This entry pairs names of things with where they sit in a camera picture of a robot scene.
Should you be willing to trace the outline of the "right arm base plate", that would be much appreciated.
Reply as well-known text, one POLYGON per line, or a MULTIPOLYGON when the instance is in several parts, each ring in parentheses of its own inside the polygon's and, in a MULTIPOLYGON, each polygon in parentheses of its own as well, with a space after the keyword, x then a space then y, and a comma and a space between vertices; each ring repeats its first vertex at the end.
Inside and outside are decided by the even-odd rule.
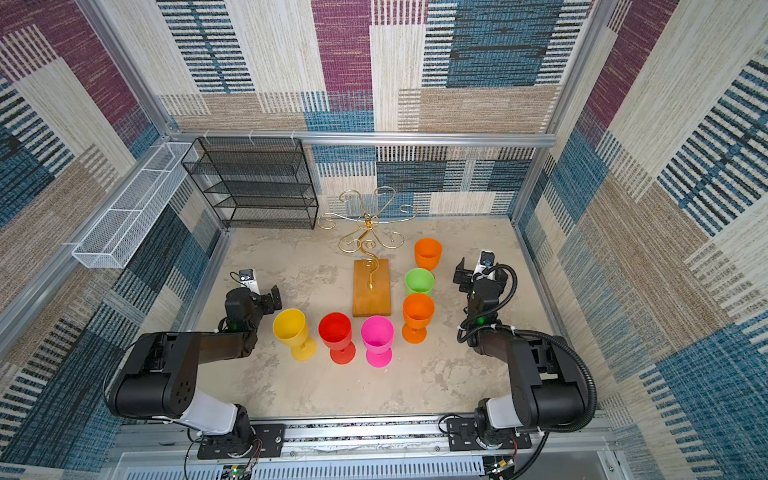
POLYGON ((516 429, 491 430, 488 428, 480 434, 472 418, 451 416, 440 420, 438 426, 447 435, 451 451, 514 451, 528 449, 533 445, 529 434, 516 429))

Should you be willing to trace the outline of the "pink wine glass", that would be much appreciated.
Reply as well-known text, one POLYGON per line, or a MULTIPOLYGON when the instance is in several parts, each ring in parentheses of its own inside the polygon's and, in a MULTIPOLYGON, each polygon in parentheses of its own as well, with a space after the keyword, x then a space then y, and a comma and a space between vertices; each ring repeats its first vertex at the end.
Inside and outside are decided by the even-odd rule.
POLYGON ((366 360, 374 368, 384 368, 392 361, 394 326, 383 316, 366 319, 361 327, 361 339, 366 349, 366 360))

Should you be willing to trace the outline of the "aluminium front rail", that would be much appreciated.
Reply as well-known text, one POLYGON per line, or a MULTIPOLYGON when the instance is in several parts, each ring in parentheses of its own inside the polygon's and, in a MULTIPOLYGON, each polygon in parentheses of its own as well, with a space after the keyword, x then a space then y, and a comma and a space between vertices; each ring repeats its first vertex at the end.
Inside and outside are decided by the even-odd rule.
POLYGON ((199 460, 179 425, 124 427, 102 479, 630 479, 603 415, 577 433, 538 434, 520 450, 451 451, 437 415, 257 419, 285 424, 277 458, 199 460))

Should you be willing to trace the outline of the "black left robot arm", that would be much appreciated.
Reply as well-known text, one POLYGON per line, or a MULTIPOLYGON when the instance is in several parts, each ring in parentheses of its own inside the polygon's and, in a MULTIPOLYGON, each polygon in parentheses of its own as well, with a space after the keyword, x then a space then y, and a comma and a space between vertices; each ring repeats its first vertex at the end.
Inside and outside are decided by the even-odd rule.
POLYGON ((109 410, 127 419, 179 423, 230 455, 244 454, 256 441, 247 410, 198 388, 198 367, 249 356, 261 320, 281 308, 278 287, 267 294, 240 287, 227 293, 226 316, 215 332, 141 335, 112 386, 105 389, 109 410))

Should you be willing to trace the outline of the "white mesh wall basket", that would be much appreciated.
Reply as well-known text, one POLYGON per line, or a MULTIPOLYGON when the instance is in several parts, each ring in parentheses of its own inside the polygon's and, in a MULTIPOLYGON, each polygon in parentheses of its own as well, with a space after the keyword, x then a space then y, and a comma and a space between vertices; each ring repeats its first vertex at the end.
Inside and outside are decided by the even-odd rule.
POLYGON ((72 256, 87 269, 123 269, 185 177, 191 145, 161 145, 77 244, 72 256))

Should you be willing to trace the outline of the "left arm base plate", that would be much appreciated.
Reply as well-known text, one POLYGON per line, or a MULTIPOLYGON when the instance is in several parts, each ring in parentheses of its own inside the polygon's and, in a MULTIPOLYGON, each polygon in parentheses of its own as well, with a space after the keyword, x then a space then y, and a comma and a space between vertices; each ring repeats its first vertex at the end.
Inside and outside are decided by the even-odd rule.
POLYGON ((196 458, 235 460, 277 458, 281 455, 285 424, 252 424, 247 430, 225 435, 204 435, 196 458))

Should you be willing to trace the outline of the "orange wooden rack base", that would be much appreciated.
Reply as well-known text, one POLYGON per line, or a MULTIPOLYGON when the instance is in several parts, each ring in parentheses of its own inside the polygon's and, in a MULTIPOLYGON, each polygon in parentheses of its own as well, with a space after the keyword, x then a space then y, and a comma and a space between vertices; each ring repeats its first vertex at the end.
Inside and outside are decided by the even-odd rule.
POLYGON ((389 261, 381 259, 373 271, 371 261, 356 260, 353 269, 353 316, 389 316, 392 312, 389 261))

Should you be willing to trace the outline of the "red wine glass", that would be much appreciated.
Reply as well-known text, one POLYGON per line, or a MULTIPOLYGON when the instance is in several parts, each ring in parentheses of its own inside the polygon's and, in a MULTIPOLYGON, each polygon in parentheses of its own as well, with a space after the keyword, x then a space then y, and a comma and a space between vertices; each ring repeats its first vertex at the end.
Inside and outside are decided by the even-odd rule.
POLYGON ((338 365, 350 363, 356 355, 352 341, 351 320, 343 313, 325 315, 318 327, 323 343, 329 348, 331 360, 338 365))

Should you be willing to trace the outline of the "yellow wine glass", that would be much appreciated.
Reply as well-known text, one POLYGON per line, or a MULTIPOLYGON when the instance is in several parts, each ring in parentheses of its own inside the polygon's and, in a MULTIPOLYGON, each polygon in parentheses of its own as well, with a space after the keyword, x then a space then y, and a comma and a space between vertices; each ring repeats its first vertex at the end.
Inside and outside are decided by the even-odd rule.
POLYGON ((280 312, 273 322, 273 333, 281 343, 290 348, 296 361, 308 361, 316 353, 317 345, 310 336, 306 316, 298 309, 291 308, 280 312))

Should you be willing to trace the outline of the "black mesh shelf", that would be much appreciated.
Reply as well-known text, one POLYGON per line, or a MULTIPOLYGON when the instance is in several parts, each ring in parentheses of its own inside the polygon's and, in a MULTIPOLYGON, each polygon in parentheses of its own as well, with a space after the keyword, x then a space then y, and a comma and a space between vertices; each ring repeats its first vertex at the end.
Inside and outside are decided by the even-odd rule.
POLYGON ((316 225, 317 192, 298 140, 198 137, 181 165, 227 229, 316 225))

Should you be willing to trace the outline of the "orange wine glass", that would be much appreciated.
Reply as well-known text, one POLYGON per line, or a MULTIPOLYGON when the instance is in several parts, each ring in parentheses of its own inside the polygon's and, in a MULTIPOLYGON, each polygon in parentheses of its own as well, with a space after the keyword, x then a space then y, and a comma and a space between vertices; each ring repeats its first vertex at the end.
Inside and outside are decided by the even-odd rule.
POLYGON ((442 245, 435 239, 423 238, 414 245, 414 257, 419 268, 433 271, 439 264, 442 245))
POLYGON ((422 343, 427 337, 427 326, 434 313, 435 304, 430 296, 421 293, 408 295, 403 302, 404 340, 411 344, 422 343))

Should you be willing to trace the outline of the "green wine glass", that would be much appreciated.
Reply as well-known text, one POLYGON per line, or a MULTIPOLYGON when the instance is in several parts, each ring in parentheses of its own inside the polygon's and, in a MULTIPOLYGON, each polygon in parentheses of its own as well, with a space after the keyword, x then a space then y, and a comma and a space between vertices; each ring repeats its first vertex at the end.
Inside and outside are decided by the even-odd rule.
POLYGON ((407 296, 413 294, 432 295, 435 277, 431 271, 423 268, 411 269, 405 275, 404 281, 407 296))

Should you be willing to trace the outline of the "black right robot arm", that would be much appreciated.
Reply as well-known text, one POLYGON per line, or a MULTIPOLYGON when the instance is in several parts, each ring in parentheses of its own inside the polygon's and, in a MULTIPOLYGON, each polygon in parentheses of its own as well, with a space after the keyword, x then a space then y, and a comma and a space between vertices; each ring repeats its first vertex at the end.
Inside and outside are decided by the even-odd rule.
POLYGON ((518 288, 516 271, 483 251, 472 269, 460 261, 453 283, 467 295, 457 342, 507 365, 509 393, 483 399, 474 412, 475 442, 497 449, 517 433, 571 433, 597 410, 596 382, 561 336, 507 325, 499 313, 518 288))

